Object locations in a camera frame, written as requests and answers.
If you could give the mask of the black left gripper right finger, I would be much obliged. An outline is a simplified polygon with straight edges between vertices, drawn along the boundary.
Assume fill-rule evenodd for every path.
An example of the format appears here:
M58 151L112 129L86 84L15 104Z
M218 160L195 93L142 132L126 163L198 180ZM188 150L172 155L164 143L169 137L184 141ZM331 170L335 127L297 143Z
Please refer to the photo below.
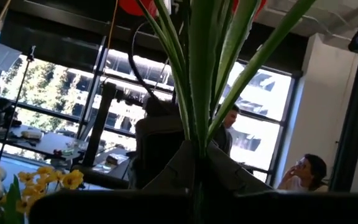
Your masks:
M274 190L229 158L214 144L206 150L221 208L209 223L358 224L358 193Z

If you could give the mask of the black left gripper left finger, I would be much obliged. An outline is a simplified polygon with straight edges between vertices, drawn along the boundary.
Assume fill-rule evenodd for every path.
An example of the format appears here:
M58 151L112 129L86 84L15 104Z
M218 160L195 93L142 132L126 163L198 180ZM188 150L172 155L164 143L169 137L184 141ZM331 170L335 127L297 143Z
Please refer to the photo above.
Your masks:
M61 190L36 201L30 224L171 224L193 221L195 162L184 141L156 178L141 190Z

